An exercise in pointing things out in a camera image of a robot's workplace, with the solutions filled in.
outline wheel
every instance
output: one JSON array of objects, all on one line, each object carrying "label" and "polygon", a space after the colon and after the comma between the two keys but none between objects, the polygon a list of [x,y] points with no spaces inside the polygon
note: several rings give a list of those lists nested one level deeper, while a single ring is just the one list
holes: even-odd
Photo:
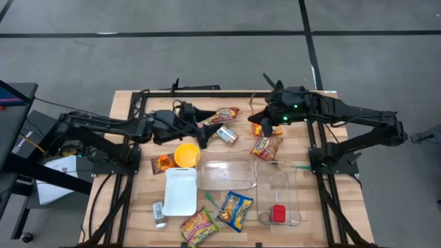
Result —
[{"label": "wheel", "polygon": [[34,236],[30,233],[22,233],[20,236],[20,240],[25,242],[25,243],[29,243],[34,239]]}]

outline metal can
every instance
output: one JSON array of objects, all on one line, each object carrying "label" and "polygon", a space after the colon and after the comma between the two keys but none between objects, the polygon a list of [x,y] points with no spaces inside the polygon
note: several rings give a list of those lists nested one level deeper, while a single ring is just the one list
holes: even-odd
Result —
[{"label": "metal can", "polygon": [[225,141],[228,145],[234,145],[234,143],[239,139],[239,135],[235,134],[233,131],[229,130],[225,125],[219,128],[216,133],[219,137]]},{"label": "metal can", "polygon": [[163,215],[163,207],[164,207],[164,201],[163,200],[157,200],[152,203],[153,205],[153,217],[154,222],[156,223],[156,228],[161,229],[167,226],[167,220],[165,219],[165,216]]}]

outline wooden tabletop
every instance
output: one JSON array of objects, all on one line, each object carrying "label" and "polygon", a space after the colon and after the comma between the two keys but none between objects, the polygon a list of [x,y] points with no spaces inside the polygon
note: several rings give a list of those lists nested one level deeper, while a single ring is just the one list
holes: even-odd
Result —
[{"label": "wooden tabletop", "polygon": [[[321,92],[328,96],[337,97],[335,92]],[[126,119],[130,106],[132,91],[117,91],[114,96],[110,117]],[[147,100],[146,112],[152,110],[171,109],[175,98],[150,98]],[[251,150],[257,137],[252,135],[252,124],[247,121],[251,115],[251,109],[247,98],[179,98],[179,100],[192,103],[202,110],[217,110],[220,107],[239,107],[237,122],[230,123],[228,128],[237,133],[240,138],[233,147],[228,147],[218,139],[209,144],[208,151],[234,152],[244,149]],[[265,107],[262,98],[254,99],[254,111],[260,111]],[[333,128],[334,134],[339,141],[347,139],[345,127]],[[327,132],[327,139],[333,140]],[[117,135],[106,135],[107,139],[115,143],[121,143],[123,138]],[[307,149],[310,147],[306,123],[293,123],[283,126],[281,143],[276,159],[290,161],[295,165],[309,165]],[[193,138],[184,138],[186,143],[195,143]],[[127,217],[127,227],[124,239],[124,247],[180,247],[185,241],[180,233],[181,223],[189,217],[169,217],[167,227],[156,229],[152,213],[152,202],[164,198],[165,173],[153,175],[150,159],[155,156],[171,154],[181,141],[172,141],[163,145],[155,145],[153,142],[141,145],[142,161],[138,174],[134,177],[130,210]],[[88,209],[86,211],[83,228],[88,233],[90,208],[98,187],[103,182],[105,175],[94,179]],[[106,217],[112,191],[114,189],[115,176],[112,176],[103,187],[96,202],[92,219],[93,230],[96,230]],[[342,211],[358,231],[368,242],[373,242],[369,219],[367,217],[365,203],[359,184],[347,175],[336,175],[338,193]],[[256,204],[256,188],[237,190],[235,192],[254,198],[247,220],[241,233],[234,231],[225,223],[217,220],[220,231],[209,237],[200,247],[255,247],[256,242],[261,242],[263,247],[326,247],[326,233],[323,223],[320,198],[318,195],[316,177],[309,171],[298,170],[296,174],[296,189],[298,195],[298,208],[302,218],[299,226],[289,227],[280,225],[263,225],[258,220]],[[198,190],[198,209],[202,206],[208,208],[212,217],[217,216],[215,207],[204,197],[204,191]],[[214,200],[221,205],[228,191],[210,192]],[[336,242],[339,241],[336,219],[331,210],[331,220]],[[119,228],[120,215],[115,218],[112,242],[116,242]]]}]

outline yellow cup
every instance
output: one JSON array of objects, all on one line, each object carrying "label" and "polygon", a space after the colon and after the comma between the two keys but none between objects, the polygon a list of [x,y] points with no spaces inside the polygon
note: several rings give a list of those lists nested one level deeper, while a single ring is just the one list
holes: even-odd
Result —
[{"label": "yellow cup", "polygon": [[195,166],[201,159],[201,151],[195,144],[183,143],[174,151],[174,160],[184,168]]}]

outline clear plastic lid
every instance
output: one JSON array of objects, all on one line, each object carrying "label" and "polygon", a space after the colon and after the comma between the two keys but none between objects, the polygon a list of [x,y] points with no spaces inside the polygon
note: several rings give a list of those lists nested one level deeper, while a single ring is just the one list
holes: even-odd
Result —
[{"label": "clear plastic lid", "polygon": [[[256,171],[259,221],[264,225],[299,225],[302,216],[298,211],[296,166],[283,161],[264,161],[257,165]],[[280,206],[285,208],[282,222],[274,217],[274,208],[280,216]]]},{"label": "clear plastic lid", "polygon": [[257,184],[253,154],[240,152],[201,152],[197,185],[201,190],[251,189]]}]

